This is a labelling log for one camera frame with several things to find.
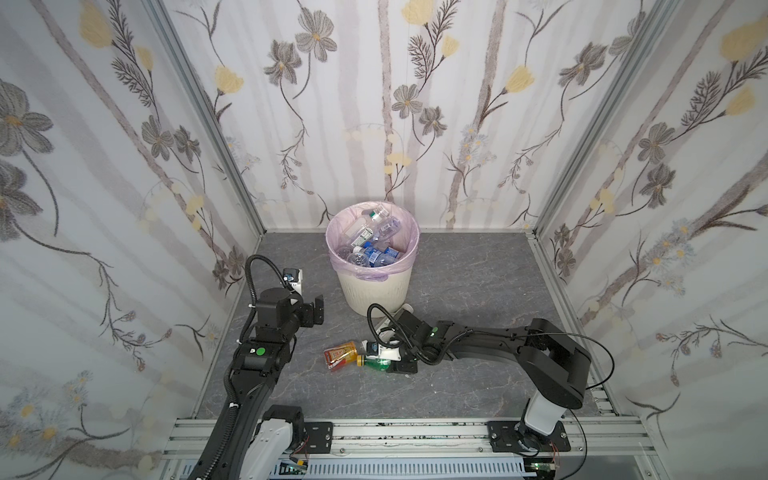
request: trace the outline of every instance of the flower center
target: flower center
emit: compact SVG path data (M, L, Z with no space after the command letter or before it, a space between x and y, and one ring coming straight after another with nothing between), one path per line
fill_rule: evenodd
M22 121L18 118L14 117L13 115L9 115L5 117L5 123L9 125L13 125L14 127L21 127Z
M48 427L43 430L43 440L50 440L56 436L56 428Z

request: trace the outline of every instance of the metal corner post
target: metal corner post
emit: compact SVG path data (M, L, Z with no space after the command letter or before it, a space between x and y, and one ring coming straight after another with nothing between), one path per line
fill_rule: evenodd
M618 74L608 87L608 91L590 120L584 135L576 144L570 159L560 173L552 189L552 194L546 200L536 225L537 233L543 232L551 226L554 216L565 201L574 180L581 172L581 168L587 163L590 152L594 149L619 104L629 91L632 81L643 63L650 57L657 40L661 37L661 33L679 4L680 0L656 0L654 3L647 20L641 27L637 41L630 47L627 59L621 64Z
M240 204L248 216L251 228L257 236L263 236L266 233L266 228L259 216L259 212L250 199L248 188L237 170L237 163L227 147L227 141L221 132L219 122L208 106L209 102L206 98L205 90L195 75L194 68L187 57L187 53L184 51L173 22L171 22L168 16L168 11L165 5L163 5L163 0L141 0L141 2L144 4L152 26L160 36L166 52L170 56L171 63L184 86L184 90L187 92L190 103L203 122L208 137L221 159L222 168L226 171L227 178L230 180L232 188L235 190Z

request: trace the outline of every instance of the wallpapered wall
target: wallpapered wall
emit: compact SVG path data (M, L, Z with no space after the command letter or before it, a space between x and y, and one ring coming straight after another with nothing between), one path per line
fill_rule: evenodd
M268 227L532 227L652 2L165 0Z
M683 2L542 236L678 480L768 468L767 15Z
M3 2L0 45L3 476L157 477L256 237L141 4Z

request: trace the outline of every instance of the trash can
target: trash can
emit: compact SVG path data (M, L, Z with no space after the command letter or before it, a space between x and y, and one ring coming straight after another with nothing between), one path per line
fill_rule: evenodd
M384 205L390 215L400 220L400 231L390 240L395 250L402 252L402 257L391 265L366 268L352 265L339 257L336 251L342 246L343 232L352 225L363 210L376 205ZM339 282L346 302L352 310L365 316L371 303L378 303L394 313L406 301L408 285L411 282L411 270L416 261L419 245L419 225L416 219L404 208L389 202L362 202L340 211L326 229L331 266L339 275ZM373 310L372 316L384 316Z

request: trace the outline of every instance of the gray tabletop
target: gray tabletop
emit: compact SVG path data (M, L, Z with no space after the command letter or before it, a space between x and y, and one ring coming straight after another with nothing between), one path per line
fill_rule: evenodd
M293 360L283 370L271 403L301 406L310 419L520 416L535 392L519 366L478 359L419 364L415 375L347 366L328 371L323 350L370 339L365 317L346 304L321 233L268 233L259 253L277 266L303 269L306 300L323 294L326 321L301 329ZM278 286L274 273L254 263L257 291ZM215 360L198 412L218 417L221 382L248 314L247 289ZM406 302L427 323L449 319L468 326L523 326L534 317L562 323L522 233L423 233ZM577 415L596 415L588 392Z

